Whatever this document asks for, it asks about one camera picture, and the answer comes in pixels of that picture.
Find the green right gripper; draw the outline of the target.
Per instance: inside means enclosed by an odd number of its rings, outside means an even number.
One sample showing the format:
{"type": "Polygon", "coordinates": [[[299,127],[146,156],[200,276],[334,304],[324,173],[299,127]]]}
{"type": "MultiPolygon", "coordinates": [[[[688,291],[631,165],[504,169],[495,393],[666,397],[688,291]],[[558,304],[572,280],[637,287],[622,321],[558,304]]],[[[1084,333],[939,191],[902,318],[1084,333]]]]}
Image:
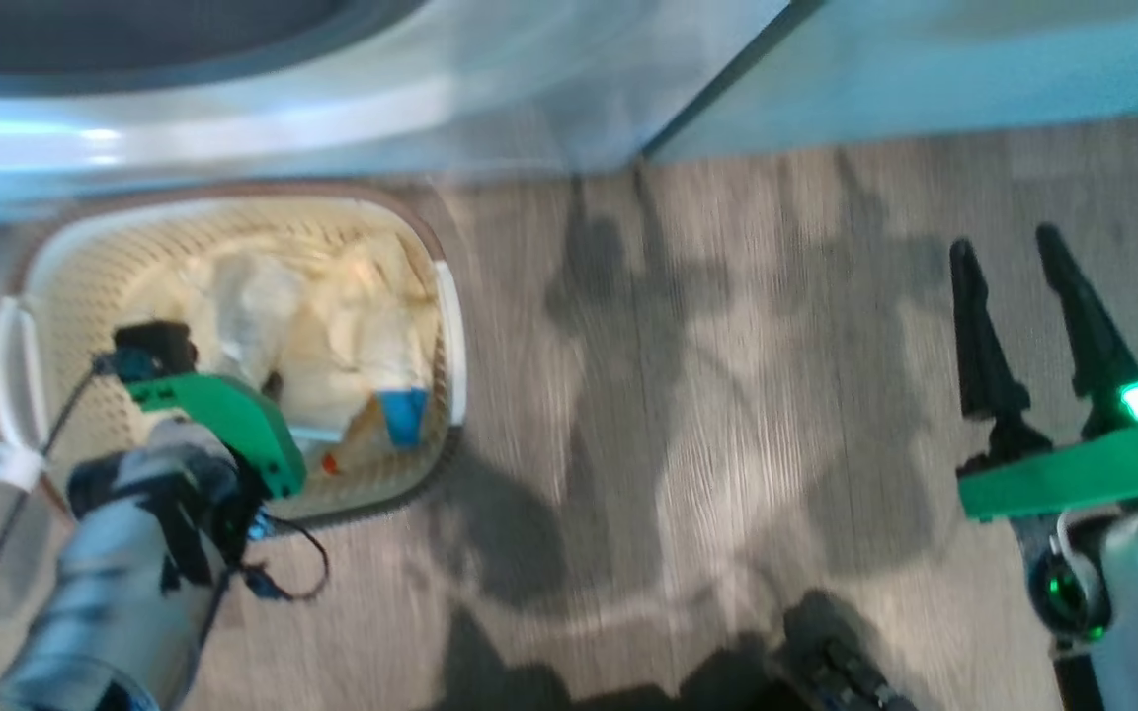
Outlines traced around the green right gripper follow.
{"type": "Polygon", "coordinates": [[[1121,391],[1138,381],[1137,359],[1061,230],[1038,225],[1037,248],[1065,321],[1072,391],[1090,402],[1081,437],[1091,441],[1052,450],[1052,439],[1026,423],[1030,396],[1012,373],[993,328],[983,268],[968,239],[954,240],[949,264],[960,413],[967,422],[992,423],[988,449],[956,468],[971,473],[957,478],[971,520],[1016,520],[1138,499],[1138,427],[1118,431],[1130,422],[1121,391]]]}

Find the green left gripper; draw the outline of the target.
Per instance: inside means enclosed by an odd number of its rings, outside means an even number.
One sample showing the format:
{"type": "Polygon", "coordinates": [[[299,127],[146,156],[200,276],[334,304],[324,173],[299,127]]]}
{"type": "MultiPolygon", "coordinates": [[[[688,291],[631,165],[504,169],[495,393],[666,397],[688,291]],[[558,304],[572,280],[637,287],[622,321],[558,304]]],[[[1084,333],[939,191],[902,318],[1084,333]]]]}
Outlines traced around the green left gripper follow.
{"type": "Polygon", "coordinates": [[[284,392],[279,370],[263,381],[263,395],[238,378],[199,372],[126,381],[123,387],[145,413],[180,410],[208,428],[258,476],[267,499],[287,501],[302,494],[307,468],[275,404],[284,392]]]}

